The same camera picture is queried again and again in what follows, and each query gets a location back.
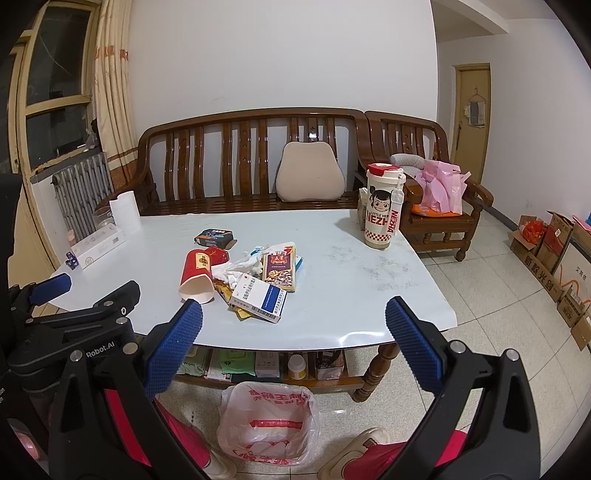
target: curtain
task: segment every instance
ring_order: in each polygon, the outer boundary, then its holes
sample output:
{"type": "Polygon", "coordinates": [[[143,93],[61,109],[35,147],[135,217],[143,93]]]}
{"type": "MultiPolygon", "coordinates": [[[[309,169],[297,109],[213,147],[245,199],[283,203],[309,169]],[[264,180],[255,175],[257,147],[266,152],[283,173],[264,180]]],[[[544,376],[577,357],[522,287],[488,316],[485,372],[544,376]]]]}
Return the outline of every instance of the curtain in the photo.
{"type": "Polygon", "coordinates": [[[130,12],[131,0],[103,0],[96,37],[96,117],[115,189],[130,181],[137,163],[128,81],[130,12]]]}

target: bottle lid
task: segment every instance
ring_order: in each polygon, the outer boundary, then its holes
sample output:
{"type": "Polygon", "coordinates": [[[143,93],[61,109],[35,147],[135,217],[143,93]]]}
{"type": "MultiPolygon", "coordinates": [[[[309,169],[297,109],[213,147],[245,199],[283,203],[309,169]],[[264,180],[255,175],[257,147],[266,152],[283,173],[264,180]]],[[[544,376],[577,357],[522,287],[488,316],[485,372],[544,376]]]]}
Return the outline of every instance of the bottle lid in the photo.
{"type": "Polygon", "coordinates": [[[390,163],[372,163],[368,165],[368,171],[377,177],[389,177],[395,179],[399,173],[402,173],[402,169],[396,165],[390,163]]]}
{"type": "Polygon", "coordinates": [[[306,369],[304,357],[298,354],[292,355],[290,360],[287,362],[287,368],[289,368],[292,372],[304,371],[306,369]]]}

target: blue gripper pad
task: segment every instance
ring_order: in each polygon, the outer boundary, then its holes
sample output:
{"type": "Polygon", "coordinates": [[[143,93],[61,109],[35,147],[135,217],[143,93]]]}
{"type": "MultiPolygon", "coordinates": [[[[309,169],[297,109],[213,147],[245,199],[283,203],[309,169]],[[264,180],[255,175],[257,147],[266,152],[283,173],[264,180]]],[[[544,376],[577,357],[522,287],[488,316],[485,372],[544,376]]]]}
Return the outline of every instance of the blue gripper pad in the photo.
{"type": "Polygon", "coordinates": [[[170,322],[156,325],[142,341],[142,348],[147,347],[144,388],[148,398],[166,391],[202,326],[201,305],[187,300],[170,322]],[[150,348],[159,337],[160,341],[150,348]]]}
{"type": "Polygon", "coordinates": [[[437,396],[446,369],[443,335],[432,323],[419,320],[401,297],[386,305],[386,326],[421,388],[437,396]]]}
{"type": "Polygon", "coordinates": [[[44,305],[48,301],[69,292],[71,287],[72,279],[66,273],[48,278],[33,287],[29,294],[29,303],[36,306],[44,305]]]}

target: beige cushion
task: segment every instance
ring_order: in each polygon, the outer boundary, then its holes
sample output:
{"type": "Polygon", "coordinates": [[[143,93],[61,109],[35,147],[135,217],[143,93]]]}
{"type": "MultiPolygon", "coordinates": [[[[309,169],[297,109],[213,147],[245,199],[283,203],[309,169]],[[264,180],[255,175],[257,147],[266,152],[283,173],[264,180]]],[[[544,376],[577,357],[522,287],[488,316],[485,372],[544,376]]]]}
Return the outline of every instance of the beige cushion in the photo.
{"type": "Polygon", "coordinates": [[[284,202],[337,200],[345,192],[345,178],[328,143],[289,142],[283,149],[276,189],[284,202]]]}

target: pink plastic bag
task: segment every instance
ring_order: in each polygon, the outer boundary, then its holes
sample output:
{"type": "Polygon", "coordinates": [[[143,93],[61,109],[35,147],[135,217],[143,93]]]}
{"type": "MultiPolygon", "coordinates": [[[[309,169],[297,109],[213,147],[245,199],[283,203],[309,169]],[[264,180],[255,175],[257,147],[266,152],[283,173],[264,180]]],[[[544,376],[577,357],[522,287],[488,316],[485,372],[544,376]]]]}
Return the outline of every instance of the pink plastic bag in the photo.
{"type": "Polygon", "coordinates": [[[470,172],[462,175],[460,167],[437,160],[425,160],[424,170],[415,180],[423,188],[422,206],[436,212],[462,214],[462,195],[466,191],[466,179],[470,172]]]}

